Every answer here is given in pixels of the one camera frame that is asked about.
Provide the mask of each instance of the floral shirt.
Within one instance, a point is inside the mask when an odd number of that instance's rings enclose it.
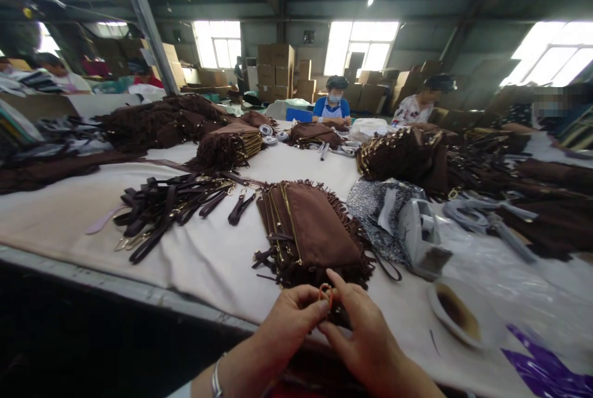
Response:
[[[428,123],[428,118],[431,116],[433,106],[420,110],[416,95],[406,97],[400,103],[399,108],[395,111],[391,126],[404,127],[414,123]]]

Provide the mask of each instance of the window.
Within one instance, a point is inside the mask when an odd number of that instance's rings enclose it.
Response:
[[[593,61],[593,22],[539,22],[513,59],[521,62],[501,86],[529,82],[566,86]]]
[[[97,34],[101,38],[123,38],[125,37],[130,28],[128,23],[118,21],[98,22],[97,23]]]
[[[241,55],[239,21],[195,21],[198,54],[202,67],[232,69]]]
[[[362,70],[383,69],[398,27],[398,22],[332,22],[324,75],[343,75],[352,52],[364,53]]]
[[[39,23],[39,28],[41,30],[41,44],[39,45],[37,51],[49,52],[51,54],[54,54],[55,56],[58,56],[56,51],[60,50],[60,48],[57,46],[56,42],[49,34],[48,28],[45,27],[45,24],[41,22]]]

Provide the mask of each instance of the blue shirt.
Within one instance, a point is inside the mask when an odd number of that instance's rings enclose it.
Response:
[[[334,107],[330,106],[327,102],[327,97],[321,97],[315,103],[315,108],[313,108],[313,116],[314,117],[322,117],[323,116],[323,109],[327,106],[327,110],[330,112],[337,111],[338,108],[342,108],[342,118],[350,117],[350,105],[346,101],[345,98],[340,100],[340,104],[336,104]]]

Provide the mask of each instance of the gray fabric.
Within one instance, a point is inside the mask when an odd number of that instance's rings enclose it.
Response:
[[[389,214],[391,234],[377,223],[388,189],[396,191],[395,204]],[[426,199],[424,190],[411,183],[396,179],[367,182],[359,179],[348,194],[346,206],[363,225],[367,238],[383,259],[409,267],[410,258],[398,234],[399,214],[411,198]]]

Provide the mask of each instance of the silver bracelet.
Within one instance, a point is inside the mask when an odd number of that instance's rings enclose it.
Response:
[[[212,373],[212,394],[214,395],[214,398],[222,398],[221,384],[218,381],[218,364],[226,355],[227,352],[224,352],[214,365],[214,372]]]

